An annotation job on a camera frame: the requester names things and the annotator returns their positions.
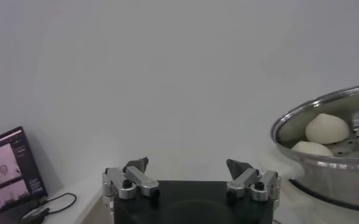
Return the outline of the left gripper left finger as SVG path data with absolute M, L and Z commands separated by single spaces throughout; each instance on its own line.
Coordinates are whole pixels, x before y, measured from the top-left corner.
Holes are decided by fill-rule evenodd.
M 129 161 L 124 167 L 108 167 L 102 173 L 102 198 L 111 210 L 115 199 L 130 201 L 137 195 L 157 204 L 160 197 L 160 183 L 146 174 L 149 159 L 144 157 Z

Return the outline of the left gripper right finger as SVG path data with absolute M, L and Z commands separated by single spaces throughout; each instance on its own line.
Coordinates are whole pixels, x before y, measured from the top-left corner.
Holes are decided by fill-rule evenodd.
M 253 201 L 271 200 L 273 210 L 280 204 L 280 176 L 276 171 L 261 173 L 250 164 L 227 159 L 226 165 L 232 180 L 226 183 L 226 196 L 229 204 L 249 196 Z

